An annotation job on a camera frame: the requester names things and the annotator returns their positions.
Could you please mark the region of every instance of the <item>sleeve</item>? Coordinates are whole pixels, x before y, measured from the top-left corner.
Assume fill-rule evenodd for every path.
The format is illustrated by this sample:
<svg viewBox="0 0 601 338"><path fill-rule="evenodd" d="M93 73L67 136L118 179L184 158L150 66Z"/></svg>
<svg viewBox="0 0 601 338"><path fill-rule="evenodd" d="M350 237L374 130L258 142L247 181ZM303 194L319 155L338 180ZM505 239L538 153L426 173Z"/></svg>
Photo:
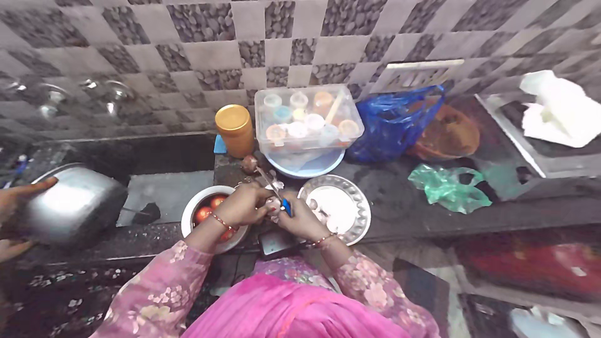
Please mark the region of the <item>sleeve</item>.
<svg viewBox="0 0 601 338"><path fill-rule="evenodd" d="M412 338L439 337L438 325L426 309L405 297L390 272L354 251L348 262L334 271L342 293L403 327Z"/></svg>
<svg viewBox="0 0 601 338"><path fill-rule="evenodd" d="M212 257L184 241L158 254L117 292L91 338L179 337Z"/></svg>

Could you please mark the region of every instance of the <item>tiled wall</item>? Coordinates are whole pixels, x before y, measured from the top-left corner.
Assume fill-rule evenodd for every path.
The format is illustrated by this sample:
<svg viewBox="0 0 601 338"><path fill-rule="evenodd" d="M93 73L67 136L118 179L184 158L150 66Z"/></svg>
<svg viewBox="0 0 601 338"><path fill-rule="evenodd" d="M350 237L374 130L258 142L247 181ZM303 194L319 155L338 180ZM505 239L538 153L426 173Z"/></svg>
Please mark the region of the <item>tiled wall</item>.
<svg viewBox="0 0 601 338"><path fill-rule="evenodd" d="M597 93L599 0L0 0L0 77L71 92L44 120L0 91L0 134L33 140L202 131L262 88L347 83L365 96L391 61L466 59L451 94L516 91L554 69ZM139 94L120 121L78 82Z"/></svg>

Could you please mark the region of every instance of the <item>pink dupatta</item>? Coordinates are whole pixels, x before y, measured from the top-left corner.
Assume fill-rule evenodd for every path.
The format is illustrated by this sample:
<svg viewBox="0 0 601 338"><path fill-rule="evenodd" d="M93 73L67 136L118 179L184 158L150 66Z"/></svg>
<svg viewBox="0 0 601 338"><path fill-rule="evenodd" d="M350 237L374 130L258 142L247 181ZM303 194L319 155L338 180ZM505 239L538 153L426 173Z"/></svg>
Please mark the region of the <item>pink dupatta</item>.
<svg viewBox="0 0 601 338"><path fill-rule="evenodd" d="M182 334L200 337L410 338L358 301L265 274L233 286Z"/></svg>

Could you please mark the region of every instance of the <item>blue sponge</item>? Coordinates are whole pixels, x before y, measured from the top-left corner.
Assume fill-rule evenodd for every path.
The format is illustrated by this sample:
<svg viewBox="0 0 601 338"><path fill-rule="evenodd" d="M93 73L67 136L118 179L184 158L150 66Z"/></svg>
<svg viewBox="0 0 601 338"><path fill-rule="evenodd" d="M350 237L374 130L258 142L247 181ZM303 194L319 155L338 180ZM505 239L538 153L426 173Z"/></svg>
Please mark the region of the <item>blue sponge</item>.
<svg viewBox="0 0 601 338"><path fill-rule="evenodd" d="M217 135L217 137L215 138L215 147L213 148L213 153L215 153L215 154L227 153L227 148L225 146L224 139L221 138L221 135Z"/></svg>

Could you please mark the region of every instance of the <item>tomato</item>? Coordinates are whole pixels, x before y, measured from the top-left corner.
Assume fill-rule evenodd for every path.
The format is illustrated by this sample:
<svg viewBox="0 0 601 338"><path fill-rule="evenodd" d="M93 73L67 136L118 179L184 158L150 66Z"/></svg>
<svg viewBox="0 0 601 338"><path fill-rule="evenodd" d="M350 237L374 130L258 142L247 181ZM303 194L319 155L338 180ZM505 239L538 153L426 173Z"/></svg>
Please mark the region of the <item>tomato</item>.
<svg viewBox="0 0 601 338"><path fill-rule="evenodd" d="M232 236L234 236L235 233L236 233L236 231L234 229L227 230L223 235L221 235L221 238L219 238L219 240L221 242L225 242L225 241L229 240L230 238L232 238Z"/></svg>
<svg viewBox="0 0 601 338"><path fill-rule="evenodd" d="M211 200L211 207L213 208L213 210L217 209L221 202L225 201L226 198L227 196L224 195L217 195L213 197L213 199Z"/></svg>
<svg viewBox="0 0 601 338"><path fill-rule="evenodd" d="M213 209L209 208L208 206L203 206L202 208L196 211L196 214L194 215L194 220L196 221L196 223L200 223L206 220L212 211Z"/></svg>

